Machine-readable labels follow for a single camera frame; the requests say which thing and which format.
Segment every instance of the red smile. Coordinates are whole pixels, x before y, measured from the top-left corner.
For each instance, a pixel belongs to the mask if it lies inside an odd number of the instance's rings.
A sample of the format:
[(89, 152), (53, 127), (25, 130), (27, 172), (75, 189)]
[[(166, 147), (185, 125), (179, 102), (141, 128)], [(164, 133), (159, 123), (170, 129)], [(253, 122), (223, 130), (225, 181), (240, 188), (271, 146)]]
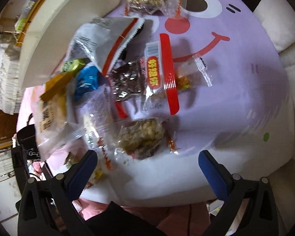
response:
[(214, 39), (212, 42), (210, 42), (205, 48), (203, 48), (202, 50), (199, 50), (196, 53), (187, 55), (187, 56), (182, 56), (182, 57), (177, 57), (174, 58), (174, 63), (181, 63), (181, 62), (185, 62), (188, 59), (190, 59), (193, 55), (198, 55), (198, 56), (203, 56), (204, 54), (208, 53), (211, 49), (213, 49), (220, 41), (229, 41), (230, 38), (227, 36), (223, 36), (223, 35), (219, 35), (215, 32), (212, 32), (212, 35), (214, 36)]

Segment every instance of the blue wrapper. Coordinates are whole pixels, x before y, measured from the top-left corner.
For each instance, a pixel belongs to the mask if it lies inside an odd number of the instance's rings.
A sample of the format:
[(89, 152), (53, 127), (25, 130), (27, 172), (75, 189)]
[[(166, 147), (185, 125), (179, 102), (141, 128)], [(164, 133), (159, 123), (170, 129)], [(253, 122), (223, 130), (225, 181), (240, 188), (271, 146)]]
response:
[(84, 67), (76, 76), (75, 99), (81, 98), (85, 93), (98, 89), (98, 69), (95, 66)]

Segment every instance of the blue gripper pad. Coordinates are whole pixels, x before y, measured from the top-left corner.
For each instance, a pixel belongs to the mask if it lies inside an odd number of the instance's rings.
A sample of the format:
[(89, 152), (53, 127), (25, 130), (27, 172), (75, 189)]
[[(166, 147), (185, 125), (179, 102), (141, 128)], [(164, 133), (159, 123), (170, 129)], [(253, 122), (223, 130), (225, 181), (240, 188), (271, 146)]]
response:
[(227, 201), (232, 187), (231, 174), (204, 150), (198, 158), (199, 167), (219, 200)]
[(97, 166), (97, 154), (88, 150), (78, 164), (74, 164), (66, 173), (65, 186), (70, 201), (80, 197), (87, 181)]

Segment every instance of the green packet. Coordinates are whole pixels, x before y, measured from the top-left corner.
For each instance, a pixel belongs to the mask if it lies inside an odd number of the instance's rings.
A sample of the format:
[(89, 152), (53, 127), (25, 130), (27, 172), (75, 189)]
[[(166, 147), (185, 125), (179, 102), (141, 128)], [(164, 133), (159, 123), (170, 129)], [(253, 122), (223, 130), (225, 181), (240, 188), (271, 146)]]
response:
[(85, 66), (83, 59), (76, 59), (72, 61), (66, 61), (62, 65), (61, 71), (62, 72), (71, 72), (76, 70), (78, 67), (79, 69), (82, 69)]

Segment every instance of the table surface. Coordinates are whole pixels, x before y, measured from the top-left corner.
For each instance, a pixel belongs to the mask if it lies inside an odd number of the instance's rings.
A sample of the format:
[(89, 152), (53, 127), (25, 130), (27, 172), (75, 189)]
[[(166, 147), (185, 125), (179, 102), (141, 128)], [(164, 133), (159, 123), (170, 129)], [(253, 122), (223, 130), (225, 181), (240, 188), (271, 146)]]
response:
[[(252, 180), (269, 175), (292, 157), (289, 83), (270, 38), (241, 0), (205, 1), (205, 11), (183, 9), (181, 20), (145, 16), (143, 31), (127, 48), (131, 59), (146, 42), (167, 33), (175, 62), (197, 53), (208, 67), (213, 86), (203, 82), (180, 93), (180, 110), (170, 117), (180, 155), (163, 151), (134, 161), (125, 155), (118, 168), (85, 190), (82, 198), (141, 207), (195, 203), (214, 197), (197, 164), (203, 149), (231, 173)], [(123, 15), (124, 0), (109, 16)], [(127, 108), (133, 119), (153, 115)]]

